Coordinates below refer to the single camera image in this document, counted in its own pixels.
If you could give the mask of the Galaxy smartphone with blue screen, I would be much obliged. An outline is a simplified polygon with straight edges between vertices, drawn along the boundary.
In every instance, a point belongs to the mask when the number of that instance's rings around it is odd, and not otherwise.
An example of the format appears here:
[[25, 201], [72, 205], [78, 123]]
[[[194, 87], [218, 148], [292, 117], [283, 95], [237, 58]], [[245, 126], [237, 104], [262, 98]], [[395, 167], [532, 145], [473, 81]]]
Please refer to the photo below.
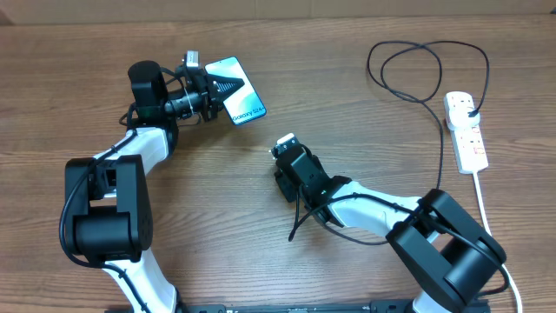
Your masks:
[[244, 86], [223, 102], [224, 109], [234, 125], [249, 123], [267, 114], [266, 107], [237, 57], [209, 63], [205, 70], [210, 75], [237, 77], [244, 81]]

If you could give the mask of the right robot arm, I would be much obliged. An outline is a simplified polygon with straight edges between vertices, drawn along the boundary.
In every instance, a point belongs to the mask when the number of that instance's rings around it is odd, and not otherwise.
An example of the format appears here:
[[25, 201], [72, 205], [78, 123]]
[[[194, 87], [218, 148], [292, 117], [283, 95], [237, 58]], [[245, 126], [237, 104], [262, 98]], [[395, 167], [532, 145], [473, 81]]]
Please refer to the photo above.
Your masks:
[[506, 253], [449, 194], [391, 196], [345, 176], [329, 176], [319, 158], [291, 140], [271, 149], [275, 180], [295, 216], [293, 231], [309, 218], [325, 230], [367, 230], [389, 244], [421, 287], [409, 312], [484, 312], [482, 296], [510, 286]]

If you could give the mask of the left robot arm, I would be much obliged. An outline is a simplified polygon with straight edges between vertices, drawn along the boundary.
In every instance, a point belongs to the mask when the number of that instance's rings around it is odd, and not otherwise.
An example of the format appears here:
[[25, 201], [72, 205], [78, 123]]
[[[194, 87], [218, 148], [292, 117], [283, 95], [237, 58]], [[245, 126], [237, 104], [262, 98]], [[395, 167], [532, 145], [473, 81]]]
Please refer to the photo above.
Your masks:
[[266, 109], [236, 57], [201, 66], [190, 51], [175, 70], [146, 60], [133, 64], [128, 77], [135, 101], [120, 119], [124, 138], [65, 165], [60, 245], [72, 263], [107, 272], [131, 311], [184, 312], [178, 289], [151, 249], [146, 176], [175, 151], [179, 121], [197, 116], [208, 122], [226, 110], [238, 125], [265, 115]]

